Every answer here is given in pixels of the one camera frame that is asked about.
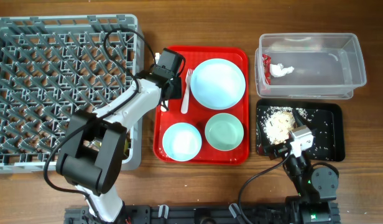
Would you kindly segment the leftover rice food waste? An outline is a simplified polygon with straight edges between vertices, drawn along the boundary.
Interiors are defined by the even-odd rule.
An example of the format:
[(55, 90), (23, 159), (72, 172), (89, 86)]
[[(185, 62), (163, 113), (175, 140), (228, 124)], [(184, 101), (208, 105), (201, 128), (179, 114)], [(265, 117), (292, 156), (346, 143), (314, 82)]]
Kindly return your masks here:
[(292, 108), (286, 106), (257, 107), (257, 153), (264, 155), (263, 147), (279, 144), (289, 138), (289, 131), (307, 125), (314, 135), (313, 148), (308, 152), (315, 159), (329, 159), (335, 151), (333, 113), (327, 110)]

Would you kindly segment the white plastic spoon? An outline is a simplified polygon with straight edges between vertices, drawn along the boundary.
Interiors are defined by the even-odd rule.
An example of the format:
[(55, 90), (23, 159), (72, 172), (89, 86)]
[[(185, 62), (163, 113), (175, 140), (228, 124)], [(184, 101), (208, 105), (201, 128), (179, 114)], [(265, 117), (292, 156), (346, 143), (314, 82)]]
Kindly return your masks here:
[(161, 112), (168, 111), (168, 100), (165, 100), (165, 101), (161, 102), (160, 110), (161, 110)]

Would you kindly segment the pink plastic fork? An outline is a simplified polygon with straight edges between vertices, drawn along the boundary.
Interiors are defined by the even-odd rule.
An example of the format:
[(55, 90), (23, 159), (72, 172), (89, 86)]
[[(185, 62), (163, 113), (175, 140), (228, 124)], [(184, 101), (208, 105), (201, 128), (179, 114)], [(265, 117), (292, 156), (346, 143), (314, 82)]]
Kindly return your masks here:
[(187, 114), (188, 112), (188, 105), (189, 105), (189, 99), (190, 99), (190, 82), (191, 82), (191, 77), (193, 72), (194, 72), (194, 69), (189, 68), (185, 78), (186, 88), (185, 88), (185, 93), (183, 96), (183, 101), (182, 101), (181, 110), (180, 110), (182, 114)]

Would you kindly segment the green bowl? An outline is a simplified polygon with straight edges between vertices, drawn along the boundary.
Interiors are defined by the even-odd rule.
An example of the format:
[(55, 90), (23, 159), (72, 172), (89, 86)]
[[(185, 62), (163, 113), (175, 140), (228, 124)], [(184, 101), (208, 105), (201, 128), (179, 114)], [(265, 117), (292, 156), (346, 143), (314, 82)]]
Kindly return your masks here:
[(244, 139), (242, 122), (232, 114), (218, 113), (206, 123), (205, 138), (211, 147), (219, 151), (232, 151)]

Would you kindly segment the small light blue saucer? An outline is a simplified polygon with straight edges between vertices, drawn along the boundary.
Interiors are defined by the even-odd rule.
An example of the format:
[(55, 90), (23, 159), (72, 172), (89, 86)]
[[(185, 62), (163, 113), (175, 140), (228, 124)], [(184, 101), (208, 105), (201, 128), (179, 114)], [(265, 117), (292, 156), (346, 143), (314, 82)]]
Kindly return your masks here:
[(195, 158), (202, 147), (200, 132), (189, 123), (171, 125), (162, 138), (163, 150), (169, 158), (186, 162)]

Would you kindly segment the white tissue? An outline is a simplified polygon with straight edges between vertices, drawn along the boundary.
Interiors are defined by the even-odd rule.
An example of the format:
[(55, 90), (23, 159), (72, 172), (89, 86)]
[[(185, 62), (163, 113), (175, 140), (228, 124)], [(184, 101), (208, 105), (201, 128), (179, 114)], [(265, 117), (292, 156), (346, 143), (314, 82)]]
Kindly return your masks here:
[(294, 71), (294, 67), (284, 67), (282, 63), (270, 64), (269, 71), (273, 77), (279, 78), (292, 73)]

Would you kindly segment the red snack wrapper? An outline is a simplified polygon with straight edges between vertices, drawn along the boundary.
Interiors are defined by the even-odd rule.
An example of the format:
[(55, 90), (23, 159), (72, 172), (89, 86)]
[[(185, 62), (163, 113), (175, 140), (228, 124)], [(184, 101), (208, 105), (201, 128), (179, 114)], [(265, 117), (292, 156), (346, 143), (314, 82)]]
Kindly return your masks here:
[(271, 74), (270, 74), (270, 65), (271, 65), (271, 57), (263, 54), (262, 55), (262, 62), (264, 66), (264, 75), (265, 75), (265, 82), (266, 84), (270, 85), (270, 79), (271, 79)]

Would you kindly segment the yellow plastic cup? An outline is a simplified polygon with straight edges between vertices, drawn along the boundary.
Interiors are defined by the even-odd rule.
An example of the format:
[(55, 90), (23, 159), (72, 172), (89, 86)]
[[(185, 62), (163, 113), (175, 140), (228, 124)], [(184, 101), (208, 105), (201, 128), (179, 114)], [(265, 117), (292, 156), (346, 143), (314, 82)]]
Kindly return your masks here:
[(126, 156), (129, 155), (129, 141), (128, 141), (128, 140), (125, 141), (125, 145), (124, 145), (124, 155), (126, 155)]

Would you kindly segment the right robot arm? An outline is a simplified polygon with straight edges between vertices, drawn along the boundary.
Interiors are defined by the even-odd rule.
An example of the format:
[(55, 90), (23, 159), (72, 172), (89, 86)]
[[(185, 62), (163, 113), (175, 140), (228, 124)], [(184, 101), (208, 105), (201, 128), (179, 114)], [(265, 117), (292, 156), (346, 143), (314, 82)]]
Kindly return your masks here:
[(282, 158), (282, 166), (293, 182), (298, 195), (285, 199), (287, 223), (340, 223), (336, 190), (339, 171), (326, 162), (312, 164), (306, 152), (291, 154), (291, 140), (264, 146), (270, 159)]

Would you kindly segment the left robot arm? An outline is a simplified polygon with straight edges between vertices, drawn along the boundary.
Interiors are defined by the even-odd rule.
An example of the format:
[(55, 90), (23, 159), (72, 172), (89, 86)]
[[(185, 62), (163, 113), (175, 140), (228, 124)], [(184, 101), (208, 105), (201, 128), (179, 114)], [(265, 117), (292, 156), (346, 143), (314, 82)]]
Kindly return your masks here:
[(78, 110), (70, 118), (56, 171), (84, 195), (90, 219), (129, 223), (125, 203), (114, 183), (121, 171), (127, 133), (148, 111), (180, 97), (181, 54), (164, 49), (150, 71), (133, 76), (131, 86), (108, 105), (93, 112)]

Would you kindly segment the grey dishwasher rack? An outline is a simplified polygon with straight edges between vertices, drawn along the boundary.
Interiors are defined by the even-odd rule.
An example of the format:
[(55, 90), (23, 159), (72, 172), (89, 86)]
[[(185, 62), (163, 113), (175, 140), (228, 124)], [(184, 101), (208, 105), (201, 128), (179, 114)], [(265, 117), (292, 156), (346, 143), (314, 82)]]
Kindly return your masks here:
[(129, 88), (141, 32), (132, 14), (0, 17), (0, 174), (41, 171), (75, 111)]

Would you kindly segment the large light blue plate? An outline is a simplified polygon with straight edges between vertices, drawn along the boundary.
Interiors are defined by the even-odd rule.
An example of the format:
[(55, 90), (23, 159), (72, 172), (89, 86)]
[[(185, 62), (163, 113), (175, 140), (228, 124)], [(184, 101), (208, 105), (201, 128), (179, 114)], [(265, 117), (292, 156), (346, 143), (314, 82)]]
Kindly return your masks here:
[(190, 89), (202, 106), (225, 110), (236, 105), (246, 92), (242, 70), (233, 62), (212, 58), (197, 65), (191, 76)]

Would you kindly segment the red plastic tray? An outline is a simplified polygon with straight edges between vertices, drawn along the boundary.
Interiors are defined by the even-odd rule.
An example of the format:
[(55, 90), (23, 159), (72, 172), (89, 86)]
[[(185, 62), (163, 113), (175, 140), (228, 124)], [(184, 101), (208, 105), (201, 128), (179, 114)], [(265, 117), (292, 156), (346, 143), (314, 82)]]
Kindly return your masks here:
[(153, 152), (164, 162), (240, 165), (248, 157), (247, 55), (236, 47), (171, 46), (186, 58), (181, 79), (191, 71), (188, 111), (170, 100), (155, 113)]

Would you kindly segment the clear plastic bin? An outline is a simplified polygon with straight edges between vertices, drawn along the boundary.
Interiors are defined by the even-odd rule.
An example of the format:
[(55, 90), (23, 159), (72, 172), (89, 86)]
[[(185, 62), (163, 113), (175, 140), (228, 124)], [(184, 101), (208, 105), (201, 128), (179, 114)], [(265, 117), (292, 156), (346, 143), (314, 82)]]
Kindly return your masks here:
[[(262, 55), (294, 67), (265, 82)], [(350, 99), (367, 83), (358, 37), (353, 33), (263, 34), (255, 53), (257, 94), (262, 98)]]

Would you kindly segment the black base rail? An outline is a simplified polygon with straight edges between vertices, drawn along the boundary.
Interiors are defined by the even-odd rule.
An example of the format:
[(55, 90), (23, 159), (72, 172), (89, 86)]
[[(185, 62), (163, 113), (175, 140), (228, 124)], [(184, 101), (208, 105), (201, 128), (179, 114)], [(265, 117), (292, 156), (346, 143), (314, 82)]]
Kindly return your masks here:
[[(337, 203), (287, 206), (281, 203), (243, 209), (252, 223), (341, 223)], [(237, 204), (204, 207), (127, 205), (128, 223), (245, 223)]]

